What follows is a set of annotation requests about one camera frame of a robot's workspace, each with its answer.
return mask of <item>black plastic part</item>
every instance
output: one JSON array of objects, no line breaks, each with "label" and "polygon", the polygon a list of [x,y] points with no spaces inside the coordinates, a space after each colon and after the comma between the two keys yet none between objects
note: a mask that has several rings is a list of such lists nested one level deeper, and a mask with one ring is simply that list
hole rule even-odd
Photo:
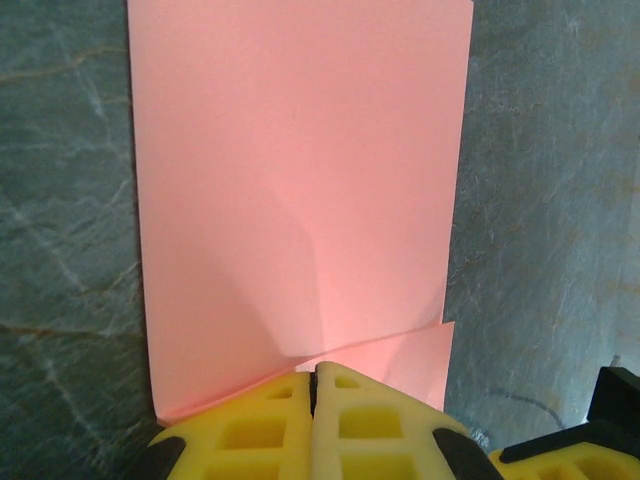
[{"label": "black plastic part", "polygon": [[311,416],[316,411],[316,403],[318,402],[318,371],[311,372],[309,375],[309,404],[311,405]]},{"label": "black plastic part", "polygon": [[640,438],[629,435],[616,425],[596,420],[505,448],[500,455],[500,461],[502,463],[519,462],[578,443],[598,445],[626,453],[640,460]]},{"label": "black plastic part", "polygon": [[169,437],[146,448],[129,473],[130,480],[167,480],[187,443],[180,437]]},{"label": "black plastic part", "polygon": [[433,431],[433,438],[456,480],[504,480],[482,449],[469,437],[448,428]]},{"label": "black plastic part", "polygon": [[587,418],[613,423],[640,437],[640,377],[626,368],[601,368]]}]

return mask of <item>dark gray countertop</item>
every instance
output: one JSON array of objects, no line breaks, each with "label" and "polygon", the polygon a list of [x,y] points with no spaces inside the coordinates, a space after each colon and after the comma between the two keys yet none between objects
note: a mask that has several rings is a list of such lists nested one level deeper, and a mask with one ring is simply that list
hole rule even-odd
[{"label": "dark gray countertop", "polygon": [[[640,371],[637,25],[636,0],[476,1],[447,410],[486,449]],[[0,478],[117,478],[157,431],[130,107],[122,1],[2,2]]]}]

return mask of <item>white vein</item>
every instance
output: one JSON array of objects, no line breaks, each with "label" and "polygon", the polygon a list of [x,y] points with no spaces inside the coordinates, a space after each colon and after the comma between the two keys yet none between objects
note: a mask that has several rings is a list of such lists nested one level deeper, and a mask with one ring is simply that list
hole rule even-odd
[{"label": "white vein", "polygon": [[43,237],[34,227],[31,220],[25,216],[18,208],[16,208],[11,201],[4,195],[2,190],[0,190],[0,200],[2,200],[9,213],[15,220],[15,222],[20,225],[22,228],[26,230],[26,232],[31,235],[31,237],[36,241],[38,246],[40,246],[43,250],[45,250],[51,258],[56,262],[58,268],[62,275],[67,279],[67,281],[80,290],[81,293],[86,292],[87,287],[82,283],[76,272],[71,270],[69,266],[64,261],[60,250],[58,250],[49,240]]}]

